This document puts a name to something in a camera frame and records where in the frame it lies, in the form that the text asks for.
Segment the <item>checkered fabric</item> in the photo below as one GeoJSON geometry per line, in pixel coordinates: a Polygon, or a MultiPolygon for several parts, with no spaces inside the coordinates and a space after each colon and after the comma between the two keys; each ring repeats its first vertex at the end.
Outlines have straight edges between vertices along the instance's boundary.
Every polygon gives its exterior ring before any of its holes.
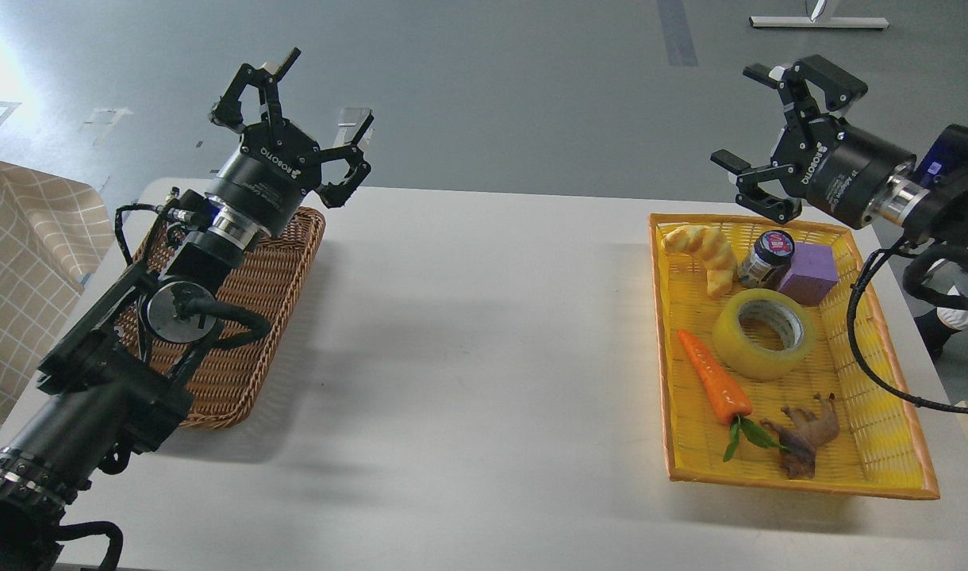
{"type": "Polygon", "coordinates": [[[111,241],[91,187],[0,162],[0,427],[111,241]]]}

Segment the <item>gray floor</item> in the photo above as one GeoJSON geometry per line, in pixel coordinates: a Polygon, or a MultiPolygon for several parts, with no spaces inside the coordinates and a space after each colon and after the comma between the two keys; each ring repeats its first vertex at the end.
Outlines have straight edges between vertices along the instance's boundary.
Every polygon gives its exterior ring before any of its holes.
{"type": "MultiPolygon", "coordinates": [[[[922,155],[947,124],[968,126],[968,0],[842,4],[837,15],[886,17],[882,33],[748,25],[799,12],[801,0],[0,1],[0,102],[20,104],[0,159],[92,184],[111,210],[155,178],[209,177],[235,143],[206,120],[216,97],[240,63],[293,46],[285,115],[330,144],[341,108],[375,109],[376,186],[730,201],[709,153],[764,160],[782,125],[777,95],[742,67],[814,53],[869,84],[851,122],[903,148],[922,155]],[[94,109],[110,111],[87,124],[94,109]]],[[[255,118],[253,95],[245,109],[255,118]]],[[[938,365],[953,401],[968,398],[957,337],[938,365]]]]}

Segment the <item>brown woven basket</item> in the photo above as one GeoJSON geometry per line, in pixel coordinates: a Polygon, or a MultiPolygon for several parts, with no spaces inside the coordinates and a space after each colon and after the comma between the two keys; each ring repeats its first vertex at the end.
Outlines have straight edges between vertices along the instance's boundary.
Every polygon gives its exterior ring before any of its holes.
{"type": "MultiPolygon", "coordinates": [[[[269,320],[271,332],[258,343],[230,351],[209,351],[187,383],[187,390],[194,394],[194,404],[180,426],[222,429],[248,418],[324,231],[325,218],[321,213],[302,207],[279,238],[263,238],[258,248],[245,255],[244,264],[230,272],[219,290],[219,300],[262,314],[269,320]]],[[[162,242],[158,237],[150,255],[152,270],[162,270],[175,253],[162,242]]],[[[244,331],[237,323],[224,323],[223,337],[244,331]]],[[[122,332],[121,342],[135,354],[138,351],[135,308],[125,311],[117,325],[122,332]]],[[[152,368],[166,372],[184,347],[155,339],[152,368]]]]}

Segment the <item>jar lid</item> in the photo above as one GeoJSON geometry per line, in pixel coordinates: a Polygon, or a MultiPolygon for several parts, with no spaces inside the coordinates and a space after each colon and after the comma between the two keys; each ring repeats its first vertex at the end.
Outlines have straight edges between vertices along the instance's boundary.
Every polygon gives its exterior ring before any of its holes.
{"type": "Polygon", "coordinates": [[[795,255],[795,240],[788,232],[767,230],[755,241],[755,253],[770,265],[788,264],[795,255]]]}

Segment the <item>robotiq logo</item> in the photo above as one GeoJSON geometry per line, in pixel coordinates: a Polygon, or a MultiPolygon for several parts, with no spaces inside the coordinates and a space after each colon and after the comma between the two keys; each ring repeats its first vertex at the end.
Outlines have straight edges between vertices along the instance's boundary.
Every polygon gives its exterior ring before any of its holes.
{"type": "Polygon", "coordinates": [[[822,155],[825,155],[826,151],[829,151],[829,149],[821,144],[815,145],[815,156],[813,156],[805,176],[802,177],[802,184],[808,184],[808,181],[811,180],[812,174],[815,174],[815,170],[818,169],[819,162],[822,160],[822,155]]]}
{"type": "Polygon", "coordinates": [[[299,170],[291,169],[290,165],[284,163],[283,159],[280,159],[278,156],[273,155],[273,152],[269,151],[269,149],[260,148],[259,152],[262,153],[262,156],[265,156],[266,159],[269,159],[273,165],[280,167],[280,169],[283,169],[287,174],[290,174],[291,178],[296,178],[300,174],[299,170]]]}

